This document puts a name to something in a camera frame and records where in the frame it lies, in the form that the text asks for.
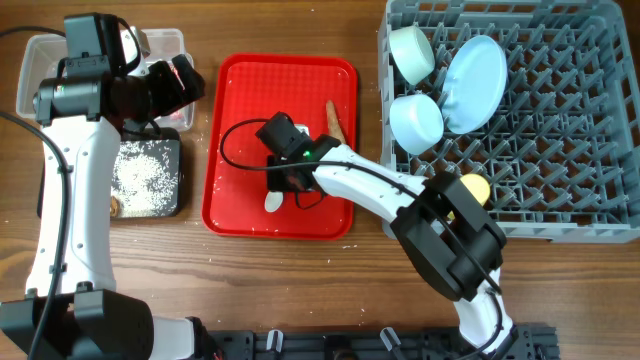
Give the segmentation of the white plastic spoon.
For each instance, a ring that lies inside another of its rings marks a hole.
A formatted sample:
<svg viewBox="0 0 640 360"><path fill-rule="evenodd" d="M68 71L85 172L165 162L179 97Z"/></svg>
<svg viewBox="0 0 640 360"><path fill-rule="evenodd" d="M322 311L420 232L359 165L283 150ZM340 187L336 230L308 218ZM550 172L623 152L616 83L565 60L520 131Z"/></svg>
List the white plastic spoon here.
<svg viewBox="0 0 640 360"><path fill-rule="evenodd" d="M268 213L276 212L283 204L284 194L278 191L269 191L265 197L264 209Z"/></svg>

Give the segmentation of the brown carrot piece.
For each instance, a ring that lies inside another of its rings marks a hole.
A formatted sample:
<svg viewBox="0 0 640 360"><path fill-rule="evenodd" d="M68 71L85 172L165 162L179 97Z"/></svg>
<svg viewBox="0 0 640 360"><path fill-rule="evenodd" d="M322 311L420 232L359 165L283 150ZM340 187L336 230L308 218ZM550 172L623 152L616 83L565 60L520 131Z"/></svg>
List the brown carrot piece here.
<svg viewBox="0 0 640 360"><path fill-rule="evenodd" d="M339 124L335 105L331 100L328 100L326 103L326 116L329 135L339 140L341 144L345 144L346 139Z"/></svg>

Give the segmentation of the white rice grains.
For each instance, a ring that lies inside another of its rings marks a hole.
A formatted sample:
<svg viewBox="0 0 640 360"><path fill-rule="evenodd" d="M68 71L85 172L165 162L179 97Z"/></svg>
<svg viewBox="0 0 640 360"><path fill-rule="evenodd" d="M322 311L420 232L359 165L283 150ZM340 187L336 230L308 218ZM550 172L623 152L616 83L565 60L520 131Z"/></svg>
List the white rice grains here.
<svg viewBox="0 0 640 360"><path fill-rule="evenodd" d="M173 216L178 208L180 142L140 140L120 143L111 197L122 207L118 218Z"/></svg>

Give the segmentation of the brown food scrap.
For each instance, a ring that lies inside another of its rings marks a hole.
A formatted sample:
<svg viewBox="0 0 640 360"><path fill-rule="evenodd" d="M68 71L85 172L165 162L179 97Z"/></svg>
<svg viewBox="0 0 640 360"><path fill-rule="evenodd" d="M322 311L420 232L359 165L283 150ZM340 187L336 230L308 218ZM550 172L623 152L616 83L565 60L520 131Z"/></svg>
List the brown food scrap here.
<svg viewBox="0 0 640 360"><path fill-rule="evenodd" d="M111 197L110 201L110 216L112 218L118 218L121 216L122 207L119 200L115 197Z"/></svg>

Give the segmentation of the small light blue bowl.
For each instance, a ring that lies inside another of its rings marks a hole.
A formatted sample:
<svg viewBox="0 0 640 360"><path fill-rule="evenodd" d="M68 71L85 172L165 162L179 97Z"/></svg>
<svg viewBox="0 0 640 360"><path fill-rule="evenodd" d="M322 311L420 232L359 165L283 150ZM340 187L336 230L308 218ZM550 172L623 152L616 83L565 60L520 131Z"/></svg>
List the small light blue bowl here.
<svg viewBox="0 0 640 360"><path fill-rule="evenodd" d="M444 134L441 111L425 94L396 98L390 107L390 126L399 146L412 155L426 152Z"/></svg>

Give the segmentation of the green bowl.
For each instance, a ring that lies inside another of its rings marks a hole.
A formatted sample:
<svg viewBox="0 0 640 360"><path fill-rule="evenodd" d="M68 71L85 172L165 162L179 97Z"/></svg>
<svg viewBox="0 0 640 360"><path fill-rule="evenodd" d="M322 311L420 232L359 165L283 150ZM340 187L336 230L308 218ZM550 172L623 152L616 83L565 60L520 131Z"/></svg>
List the green bowl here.
<svg viewBox="0 0 640 360"><path fill-rule="evenodd" d="M393 30L389 35L389 45L398 70L409 84L417 85L433 72L434 52L418 27Z"/></svg>

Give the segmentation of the yellow plastic cup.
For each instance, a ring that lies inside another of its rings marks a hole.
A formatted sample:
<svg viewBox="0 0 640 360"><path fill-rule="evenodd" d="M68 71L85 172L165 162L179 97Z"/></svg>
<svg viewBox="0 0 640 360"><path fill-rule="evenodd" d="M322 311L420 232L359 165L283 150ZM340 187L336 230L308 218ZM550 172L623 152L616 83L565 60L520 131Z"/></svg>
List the yellow plastic cup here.
<svg viewBox="0 0 640 360"><path fill-rule="evenodd" d="M484 206L491 194L489 182L481 175L466 174L460 178L460 181L471 192L476 201Z"/></svg>

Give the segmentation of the large light blue plate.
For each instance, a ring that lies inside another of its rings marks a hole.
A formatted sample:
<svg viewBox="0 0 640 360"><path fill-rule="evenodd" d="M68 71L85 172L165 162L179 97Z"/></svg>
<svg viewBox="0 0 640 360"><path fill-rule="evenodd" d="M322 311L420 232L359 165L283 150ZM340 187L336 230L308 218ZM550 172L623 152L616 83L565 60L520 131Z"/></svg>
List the large light blue plate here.
<svg viewBox="0 0 640 360"><path fill-rule="evenodd" d="M467 41L451 61L442 88L448 130L465 134L483 127L504 96L507 74L505 52L493 38L478 35Z"/></svg>

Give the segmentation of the red snack wrapper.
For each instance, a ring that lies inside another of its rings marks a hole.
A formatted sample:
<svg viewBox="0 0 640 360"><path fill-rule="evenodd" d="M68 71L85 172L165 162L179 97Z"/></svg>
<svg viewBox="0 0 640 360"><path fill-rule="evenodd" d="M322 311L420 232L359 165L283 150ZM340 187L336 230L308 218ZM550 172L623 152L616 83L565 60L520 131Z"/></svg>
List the red snack wrapper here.
<svg viewBox="0 0 640 360"><path fill-rule="evenodd" d="M172 73L173 73L176 77L179 77L178 71L176 70L175 66L174 66L172 63L170 63L170 64L169 64L169 66L170 66L170 69L171 69ZM182 118L182 115L181 115L181 112L180 112L180 111L176 111L176 112L174 112L174 113L172 113L172 114L170 115L170 119L171 119L172 121L174 121L174 122L179 121L181 118Z"/></svg>

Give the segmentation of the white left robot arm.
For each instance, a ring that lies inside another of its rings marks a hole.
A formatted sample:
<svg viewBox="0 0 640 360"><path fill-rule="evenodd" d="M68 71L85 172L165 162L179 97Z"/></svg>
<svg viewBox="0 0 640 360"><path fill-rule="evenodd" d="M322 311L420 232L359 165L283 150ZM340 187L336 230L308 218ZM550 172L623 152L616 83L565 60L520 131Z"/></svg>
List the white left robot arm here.
<svg viewBox="0 0 640 360"><path fill-rule="evenodd" d="M116 290L110 245L111 181L121 137L198 99L203 77L187 58L136 74L124 19L68 16L68 54L34 96L28 130L44 145L38 251L25 296L1 306L2 332L31 359L220 359L195 317L156 317Z"/></svg>

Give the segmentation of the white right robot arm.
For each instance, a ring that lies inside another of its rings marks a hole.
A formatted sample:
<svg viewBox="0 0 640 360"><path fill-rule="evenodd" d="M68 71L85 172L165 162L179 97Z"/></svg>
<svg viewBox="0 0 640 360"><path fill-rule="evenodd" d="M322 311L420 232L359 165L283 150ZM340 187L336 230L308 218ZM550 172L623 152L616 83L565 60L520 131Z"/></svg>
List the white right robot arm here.
<svg viewBox="0 0 640 360"><path fill-rule="evenodd" d="M392 171L335 137L311 138L283 112L255 123L271 153L262 169L278 190L317 191L380 217L422 279L453 302L469 355L497 359L506 352L515 328L499 286L506 236L459 176Z"/></svg>

